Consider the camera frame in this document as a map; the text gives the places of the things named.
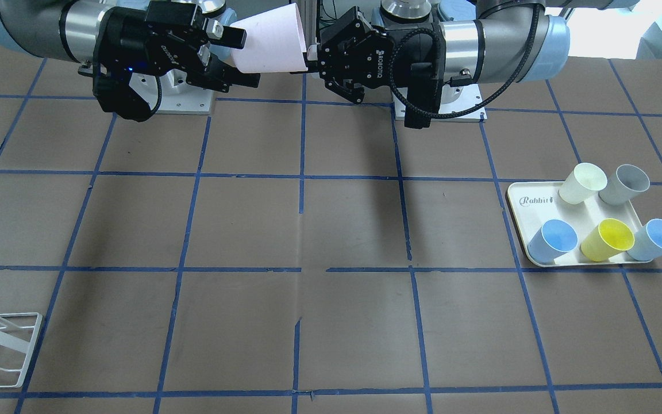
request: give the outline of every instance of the black cable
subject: black cable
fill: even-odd
[[[157,113],[157,110],[160,109],[160,104],[163,103],[163,83],[160,81],[159,76],[155,76],[155,82],[157,82],[157,102],[155,102],[155,107],[149,112],[149,117],[152,117]]]
[[[436,34],[431,30],[431,29],[426,29],[424,27],[421,27],[419,29],[415,29],[414,31],[408,33],[405,35],[400,40],[400,43],[397,44],[395,49],[392,52],[392,57],[390,58],[390,65],[389,65],[389,81],[390,81],[390,90],[392,93],[397,97],[397,99],[400,99],[400,102],[402,102],[403,105],[405,105],[406,110],[410,110],[413,113],[416,113],[417,115],[420,116],[425,116],[426,118],[431,118],[431,120],[451,120],[452,118],[458,118],[459,116],[464,116],[468,115],[472,112],[476,112],[483,107],[489,105],[492,101],[497,99],[499,95],[502,95],[505,90],[510,87],[512,82],[515,82],[515,79],[517,79],[517,76],[520,75],[520,71],[525,67],[526,61],[528,61],[528,58],[530,57],[530,53],[533,50],[533,45],[536,43],[536,32],[538,32],[538,19],[540,18],[540,5],[535,5],[533,8],[533,20],[530,22],[530,32],[528,33],[528,40],[525,43],[525,53],[522,55],[522,59],[520,60],[520,63],[518,63],[517,68],[515,68],[514,73],[512,76],[510,76],[510,79],[505,82],[502,87],[500,87],[496,92],[494,92],[490,97],[487,99],[483,100],[479,104],[471,107],[470,109],[467,110],[462,110],[460,112],[452,112],[452,113],[435,113],[435,112],[430,112],[427,110],[422,110],[421,108],[416,107],[410,101],[408,101],[399,91],[397,88],[397,85],[395,84],[395,75],[394,75],[394,67],[395,63],[397,62],[397,55],[399,54],[400,50],[402,50],[403,45],[405,45],[408,40],[412,39],[413,36],[416,35],[429,35],[431,39],[433,39],[433,49],[436,50],[436,53],[438,53],[438,47],[439,47],[439,40]]]

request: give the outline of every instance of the blue cup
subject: blue cup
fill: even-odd
[[[635,233],[635,246],[628,254],[641,262],[662,256],[662,219],[649,221]]]
[[[548,220],[528,243],[528,253],[538,263],[550,263],[575,249],[578,244],[579,238],[569,223]]]

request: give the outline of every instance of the cup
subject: cup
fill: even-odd
[[[579,204],[607,186],[607,175],[593,163],[580,163],[559,188],[559,196],[568,204]]]
[[[607,204],[620,205],[651,188],[651,179],[647,174],[625,163],[617,167],[617,171],[607,180],[605,189],[599,192],[599,198]]]
[[[579,244],[576,231],[562,220],[548,220],[528,243],[528,253],[538,263],[553,262]]]
[[[592,262],[603,262],[635,244],[635,235],[628,225],[617,219],[604,219],[581,242],[581,252]]]
[[[635,246],[628,250],[635,260],[648,262],[662,256],[662,219],[653,219],[635,233]]]
[[[305,34],[298,5],[279,7],[231,24],[247,32],[244,49],[231,49],[244,73],[307,71]]]

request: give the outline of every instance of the tray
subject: tray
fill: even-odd
[[[604,262],[592,262],[581,253],[578,246],[572,252],[556,258],[552,263],[543,264],[533,260],[528,252],[528,243],[538,233],[538,229],[543,223],[551,219],[560,219],[569,223],[576,231],[580,245],[581,241],[606,218],[621,220],[633,233],[642,227],[632,202],[609,205],[595,195],[581,204],[568,204],[559,197],[559,188],[562,183],[563,181],[513,183],[507,189],[507,199],[510,202],[523,251],[534,265],[563,267],[649,263],[637,261],[625,252],[610,257]]]

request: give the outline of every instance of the gray cup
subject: gray cup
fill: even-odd
[[[605,189],[599,192],[599,198],[610,205],[620,205],[632,200],[651,188],[651,179],[647,174],[625,163],[617,167],[617,171],[607,181]]]

